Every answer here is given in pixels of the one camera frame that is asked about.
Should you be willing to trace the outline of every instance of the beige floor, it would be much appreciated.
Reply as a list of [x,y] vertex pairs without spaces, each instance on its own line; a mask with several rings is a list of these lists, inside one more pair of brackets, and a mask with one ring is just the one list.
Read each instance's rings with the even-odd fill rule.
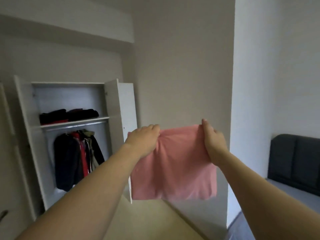
[[104,240],[203,240],[161,200],[134,201],[122,197]]

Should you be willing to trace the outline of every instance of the person's left arm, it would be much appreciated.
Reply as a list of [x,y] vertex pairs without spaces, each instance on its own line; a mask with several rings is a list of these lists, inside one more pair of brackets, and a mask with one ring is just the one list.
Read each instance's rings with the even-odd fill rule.
[[102,239],[140,158],[155,149],[159,125],[133,131],[117,153],[85,177],[17,239]]

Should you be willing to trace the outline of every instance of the ceiling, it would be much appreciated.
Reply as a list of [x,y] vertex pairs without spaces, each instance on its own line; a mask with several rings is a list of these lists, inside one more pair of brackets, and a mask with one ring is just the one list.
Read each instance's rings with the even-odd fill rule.
[[126,13],[131,13],[131,0],[89,0],[94,1],[108,7],[121,10]]

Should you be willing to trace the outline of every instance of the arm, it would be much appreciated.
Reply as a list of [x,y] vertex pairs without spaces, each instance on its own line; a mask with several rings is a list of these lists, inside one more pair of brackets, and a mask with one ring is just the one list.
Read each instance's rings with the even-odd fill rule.
[[254,237],[319,239],[320,215],[290,197],[232,155],[221,132],[202,120],[211,161],[230,184]]
[[155,149],[159,125],[136,129],[117,153],[85,177],[17,239],[102,239],[136,163]]

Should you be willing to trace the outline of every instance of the hand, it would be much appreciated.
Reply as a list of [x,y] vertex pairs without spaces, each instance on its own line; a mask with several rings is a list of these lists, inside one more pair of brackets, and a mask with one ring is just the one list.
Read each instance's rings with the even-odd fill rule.
[[229,152],[226,139],[222,132],[215,130],[206,119],[202,119],[204,144],[212,163],[219,166],[223,156]]
[[156,148],[159,132],[160,126],[158,124],[143,126],[131,132],[124,145],[129,146],[140,159],[149,155]]

